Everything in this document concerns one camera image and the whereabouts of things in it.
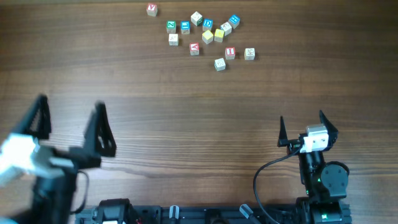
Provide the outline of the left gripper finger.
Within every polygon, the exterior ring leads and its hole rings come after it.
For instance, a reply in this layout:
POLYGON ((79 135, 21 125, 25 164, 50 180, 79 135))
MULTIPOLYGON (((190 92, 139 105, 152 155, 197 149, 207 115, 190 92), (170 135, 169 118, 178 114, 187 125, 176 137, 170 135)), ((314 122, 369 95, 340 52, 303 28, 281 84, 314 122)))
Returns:
POLYGON ((51 132, 48 98, 46 95, 40 94, 12 129, 12 133, 30 135, 39 140, 48 140, 51 132))
POLYGON ((90 157, 115 157, 117 146, 103 101, 96 102, 90 114, 84 138, 83 148, 90 157))

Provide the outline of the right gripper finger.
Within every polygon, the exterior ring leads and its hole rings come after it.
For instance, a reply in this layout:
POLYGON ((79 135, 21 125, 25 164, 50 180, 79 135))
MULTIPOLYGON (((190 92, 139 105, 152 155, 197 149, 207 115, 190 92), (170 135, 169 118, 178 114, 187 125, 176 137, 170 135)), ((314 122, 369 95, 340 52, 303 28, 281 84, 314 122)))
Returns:
POLYGON ((285 123, 283 116, 280 117, 280 131, 279 131, 279 142, 287 142, 287 131, 285 129, 285 123))
POLYGON ((338 134, 338 129, 329 121, 322 110, 319 111, 319 117, 329 134, 338 134))

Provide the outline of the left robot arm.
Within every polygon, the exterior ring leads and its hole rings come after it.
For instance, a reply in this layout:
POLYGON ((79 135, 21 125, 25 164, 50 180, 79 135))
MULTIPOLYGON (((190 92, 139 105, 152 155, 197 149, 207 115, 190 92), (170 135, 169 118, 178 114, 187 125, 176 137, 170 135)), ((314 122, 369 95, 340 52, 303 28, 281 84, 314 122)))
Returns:
POLYGON ((103 157, 116 155, 116 143, 109 126, 105 103, 97 101, 81 147, 58 151, 40 144, 52 132, 46 95, 39 95, 1 144, 1 185, 24 174, 36 177, 32 205, 1 223, 67 223, 76 180, 80 173, 98 168, 103 157))

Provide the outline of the plain wooden picture block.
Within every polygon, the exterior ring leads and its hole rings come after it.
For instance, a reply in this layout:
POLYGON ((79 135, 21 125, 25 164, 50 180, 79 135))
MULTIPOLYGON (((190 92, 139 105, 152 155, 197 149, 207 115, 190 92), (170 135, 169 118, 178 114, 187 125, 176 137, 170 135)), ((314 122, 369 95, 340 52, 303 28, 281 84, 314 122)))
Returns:
POLYGON ((169 45, 178 46, 178 44, 179 44, 178 34, 169 34, 169 45))

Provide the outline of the red A letter block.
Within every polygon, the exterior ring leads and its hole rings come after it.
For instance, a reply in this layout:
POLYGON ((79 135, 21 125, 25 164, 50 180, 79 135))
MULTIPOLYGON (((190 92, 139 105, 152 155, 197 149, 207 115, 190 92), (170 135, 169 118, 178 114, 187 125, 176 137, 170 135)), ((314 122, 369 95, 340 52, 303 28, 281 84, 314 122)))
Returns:
POLYGON ((190 55, 199 55, 200 54, 200 46, 198 42, 190 43, 189 45, 190 55))

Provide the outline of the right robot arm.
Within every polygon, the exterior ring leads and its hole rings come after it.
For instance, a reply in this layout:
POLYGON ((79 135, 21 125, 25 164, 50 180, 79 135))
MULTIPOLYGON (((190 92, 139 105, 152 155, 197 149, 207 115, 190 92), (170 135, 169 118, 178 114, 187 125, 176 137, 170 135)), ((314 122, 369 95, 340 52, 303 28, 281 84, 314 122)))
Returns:
POLYGON ((320 123, 309 125, 297 139, 289 139, 284 119, 280 119, 277 145, 286 147, 289 156, 299 158, 301 183, 306 197, 296 200, 297 223, 351 223, 351 210, 342 202, 347 197, 349 168, 342 162, 326 162, 329 151, 338 138, 338 129, 319 112, 320 123))

